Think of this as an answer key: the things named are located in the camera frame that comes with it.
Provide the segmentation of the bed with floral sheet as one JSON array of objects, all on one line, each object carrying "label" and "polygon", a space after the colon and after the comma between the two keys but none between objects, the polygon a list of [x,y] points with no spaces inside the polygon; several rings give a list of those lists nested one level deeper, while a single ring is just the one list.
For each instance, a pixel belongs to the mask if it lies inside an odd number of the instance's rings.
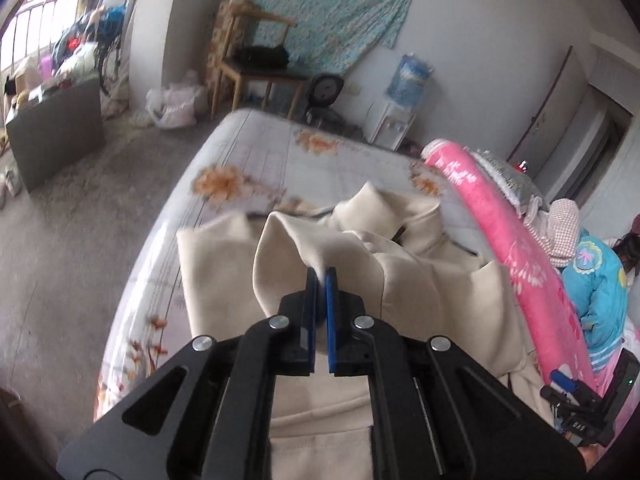
[{"label": "bed with floral sheet", "polygon": [[422,162],[258,110],[230,113],[186,167],[132,268],[107,338],[93,416],[107,413],[191,338],[178,231],[229,210],[331,208],[367,182],[440,198],[450,238],[484,260],[494,256],[448,182]]}]

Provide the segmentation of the light blue garment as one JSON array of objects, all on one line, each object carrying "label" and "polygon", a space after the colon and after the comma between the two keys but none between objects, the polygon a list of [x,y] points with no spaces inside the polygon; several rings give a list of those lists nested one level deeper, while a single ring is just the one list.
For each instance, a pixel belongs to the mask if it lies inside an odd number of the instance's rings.
[{"label": "light blue garment", "polygon": [[594,374],[605,369],[622,345],[628,308],[626,276],[614,250],[581,230],[575,257],[562,270],[561,278],[584,335]]}]

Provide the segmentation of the black bag on chair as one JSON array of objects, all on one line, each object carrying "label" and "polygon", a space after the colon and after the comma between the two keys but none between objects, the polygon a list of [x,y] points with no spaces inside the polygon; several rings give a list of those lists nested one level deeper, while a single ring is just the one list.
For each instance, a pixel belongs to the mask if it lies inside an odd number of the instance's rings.
[{"label": "black bag on chair", "polygon": [[285,70],[290,55],[282,46],[249,46],[236,49],[232,60],[248,70]]}]

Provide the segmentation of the white plastic bag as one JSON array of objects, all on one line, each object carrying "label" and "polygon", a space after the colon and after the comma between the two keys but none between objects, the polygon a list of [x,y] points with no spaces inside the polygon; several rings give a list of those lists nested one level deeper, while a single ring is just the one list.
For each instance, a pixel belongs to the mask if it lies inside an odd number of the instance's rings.
[{"label": "white plastic bag", "polygon": [[171,84],[167,89],[151,89],[144,110],[160,130],[194,126],[207,110],[207,90],[202,86]]}]

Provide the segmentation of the blue water bottle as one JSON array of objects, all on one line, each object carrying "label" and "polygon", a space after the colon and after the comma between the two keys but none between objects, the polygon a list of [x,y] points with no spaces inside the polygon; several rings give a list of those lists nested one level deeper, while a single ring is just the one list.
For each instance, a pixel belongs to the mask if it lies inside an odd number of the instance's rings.
[{"label": "blue water bottle", "polygon": [[433,67],[413,54],[405,54],[393,74],[385,94],[396,105],[415,108],[422,100]]}]

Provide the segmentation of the pink floral blanket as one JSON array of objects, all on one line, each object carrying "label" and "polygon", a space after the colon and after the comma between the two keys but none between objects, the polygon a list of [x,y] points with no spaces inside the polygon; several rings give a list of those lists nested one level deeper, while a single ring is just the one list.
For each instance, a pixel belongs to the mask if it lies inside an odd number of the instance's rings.
[{"label": "pink floral blanket", "polygon": [[565,370],[597,388],[585,337],[559,273],[494,181],[468,150],[448,140],[427,144],[422,158],[447,178],[509,271],[544,381],[550,382],[554,370]]}]

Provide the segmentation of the checked pink white cloth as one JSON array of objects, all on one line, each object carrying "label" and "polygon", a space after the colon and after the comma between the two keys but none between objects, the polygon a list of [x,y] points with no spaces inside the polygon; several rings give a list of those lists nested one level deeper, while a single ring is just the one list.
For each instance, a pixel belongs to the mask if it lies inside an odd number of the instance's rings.
[{"label": "checked pink white cloth", "polygon": [[552,266],[563,269],[574,259],[580,232],[579,208],[574,200],[560,198],[544,209],[542,198],[533,196],[523,224]]}]

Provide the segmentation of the cream zip-up jacket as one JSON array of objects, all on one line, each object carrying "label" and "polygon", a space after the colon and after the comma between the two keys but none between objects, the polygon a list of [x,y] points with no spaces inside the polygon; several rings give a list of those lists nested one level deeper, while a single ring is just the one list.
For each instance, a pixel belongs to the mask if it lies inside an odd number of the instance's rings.
[{"label": "cream zip-up jacket", "polygon": [[[230,212],[180,231],[177,242],[193,335],[241,335],[303,289],[309,271],[334,269],[340,289],[359,296],[368,315],[412,339],[449,337],[543,420],[551,419],[508,270],[456,246],[436,198],[366,184],[322,219]],[[367,381],[333,377],[319,352],[312,376],[277,381],[273,478],[370,478],[371,425]]]}]

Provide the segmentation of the grey patterned pillow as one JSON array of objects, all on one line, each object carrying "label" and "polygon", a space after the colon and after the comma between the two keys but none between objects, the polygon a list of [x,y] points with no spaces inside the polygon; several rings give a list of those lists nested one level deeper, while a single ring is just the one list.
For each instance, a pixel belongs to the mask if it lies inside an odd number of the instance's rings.
[{"label": "grey patterned pillow", "polygon": [[527,214],[530,205],[534,205],[535,211],[549,211],[548,202],[527,174],[490,151],[475,151],[471,155],[484,173],[494,181],[520,218]]}]

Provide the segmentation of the dark grey cabinet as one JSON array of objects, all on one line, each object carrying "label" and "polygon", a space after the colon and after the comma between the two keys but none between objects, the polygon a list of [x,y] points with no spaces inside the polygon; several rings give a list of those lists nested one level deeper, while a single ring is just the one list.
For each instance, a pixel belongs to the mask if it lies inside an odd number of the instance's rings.
[{"label": "dark grey cabinet", "polygon": [[24,187],[32,192],[104,147],[99,79],[90,77],[21,110],[6,132]]}]

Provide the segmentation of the white water dispenser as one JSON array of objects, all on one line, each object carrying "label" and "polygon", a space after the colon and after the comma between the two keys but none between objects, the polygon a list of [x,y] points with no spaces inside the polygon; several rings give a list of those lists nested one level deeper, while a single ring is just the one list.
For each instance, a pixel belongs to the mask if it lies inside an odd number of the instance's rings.
[{"label": "white water dispenser", "polygon": [[398,106],[393,101],[374,102],[367,111],[362,127],[367,144],[397,151],[416,118],[411,108]]}]

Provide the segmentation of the wooden chair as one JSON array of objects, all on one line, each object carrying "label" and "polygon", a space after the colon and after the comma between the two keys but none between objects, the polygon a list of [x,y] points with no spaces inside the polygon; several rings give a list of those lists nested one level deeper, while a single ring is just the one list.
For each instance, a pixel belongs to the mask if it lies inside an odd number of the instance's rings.
[{"label": "wooden chair", "polygon": [[[277,44],[274,47],[243,44],[250,25],[261,22],[283,26]],[[262,110],[267,108],[275,84],[292,84],[295,90],[286,118],[294,118],[305,84],[310,79],[304,70],[290,65],[290,56],[285,49],[288,33],[297,25],[298,21],[266,12],[248,0],[226,0],[221,3],[209,48],[212,57],[207,65],[213,76],[211,118],[218,113],[225,79],[232,83],[231,110],[238,109],[244,84],[254,81],[266,84]]]}]

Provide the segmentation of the teal floral wall cloth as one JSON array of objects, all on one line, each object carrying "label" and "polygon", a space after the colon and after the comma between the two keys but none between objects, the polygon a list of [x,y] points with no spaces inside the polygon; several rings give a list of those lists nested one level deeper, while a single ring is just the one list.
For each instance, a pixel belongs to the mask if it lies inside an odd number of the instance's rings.
[{"label": "teal floral wall cloth", "polygon": [[285,39],[291,61],[314,73],[348,73],[372,48],[391,49],[412,0],[250,0],[297,25]]}]

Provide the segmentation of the black round fan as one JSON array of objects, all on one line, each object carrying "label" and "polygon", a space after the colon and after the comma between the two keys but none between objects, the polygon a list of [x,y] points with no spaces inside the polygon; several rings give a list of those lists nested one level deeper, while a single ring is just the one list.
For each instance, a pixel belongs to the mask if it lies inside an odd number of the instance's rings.
[{"label": "black round fan", "polygon": [[340,96],[345,81],[334,74],[319,74],[311,79],[307,91],[307,106],[311,108],[328,108]]}]

